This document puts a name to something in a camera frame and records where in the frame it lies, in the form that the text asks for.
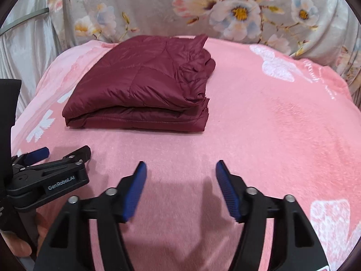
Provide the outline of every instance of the floral curtain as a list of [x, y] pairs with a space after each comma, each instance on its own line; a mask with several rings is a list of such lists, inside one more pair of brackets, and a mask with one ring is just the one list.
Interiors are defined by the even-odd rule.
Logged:
[[139, 34], [197, 35], [268, 45], [329, 65], [361, 85], [360, 24], [345, 0], [48, 0], [62, 48]]

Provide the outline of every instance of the finger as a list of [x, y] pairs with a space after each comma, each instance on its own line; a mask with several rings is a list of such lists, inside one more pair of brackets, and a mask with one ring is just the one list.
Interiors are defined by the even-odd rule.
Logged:
[[1, 235], [11, 252], [16, 257], [28, 257], [32, 253], [30, 245], [18, 238], [14, 233], [10, 231], [2, 231]]
[[37, 239], [37, 255], [39, 254], [40, 248], [44, 242], [44, 239], [48, 233], [48, 230], [42, 226], [37, 227], [37, 232], [39, 233], [39, 238]]
[[44, 239], [48, 234], [48, 222], [46, 218], [40, 213], [37, 213], [35, 217], [35, 222], [37, 223], [37, 232], [39, 233], [39, 238], [37, 240], [37, 255], [38, 255], [40, 248], [44, 242]]

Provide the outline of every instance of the quilted fabric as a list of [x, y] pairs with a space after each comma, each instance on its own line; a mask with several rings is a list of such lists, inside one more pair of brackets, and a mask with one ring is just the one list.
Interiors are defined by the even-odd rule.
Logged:
[[66, 125], [204, 131], [206, 82], [215, 61], [194, 39], [137, 36], [84, 75], [63, 110]]

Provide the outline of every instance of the bed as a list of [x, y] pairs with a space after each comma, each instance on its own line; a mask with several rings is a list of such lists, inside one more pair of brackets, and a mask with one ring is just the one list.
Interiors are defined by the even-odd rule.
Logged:
[[[358, 11], [355, 1], [349, 0]], [[330, 270], [338, 270], [361, 236], [361, 114], [346, 82], [309, 59], [210, 38], [205, 48], [217, 66], [207, 85], [210, 117], [203, 134], [67, 128], [61, 116], [67, 99], [114, 46], [91, 40], [54, 60], [12, 129], [13, 154], [47, 146], [49, 160], [56, 160], [89, 145], [90, 183], [71, 193], [81, 198], [115, 186], [145, 161], [149, 177], [136, 215], [121, 226], [135, 270], [228, 270], [242, 226], [229, 217], [215, 180], [219, 159], [266, 195], [295, 195]], [[68, 197], [39, 212], [52, 222]], [[91, 236], [102, 270], [95, 225]]]

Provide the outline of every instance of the gray fabric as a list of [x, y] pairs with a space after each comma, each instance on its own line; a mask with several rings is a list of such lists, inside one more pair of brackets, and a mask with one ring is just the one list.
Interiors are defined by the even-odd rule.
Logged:
[[[19, 0], [4, 25], [45, 7], [47, 0]], [[0, 37], [0, 78], [22, 80], [17, 118], [33, 99], [41, 76], [60, 50], [49, 14], [19, 24]]]
[[35, 267], [35, 262], [30, 257], [19, 258], [19, 261], [27, 271], [33, 271]]

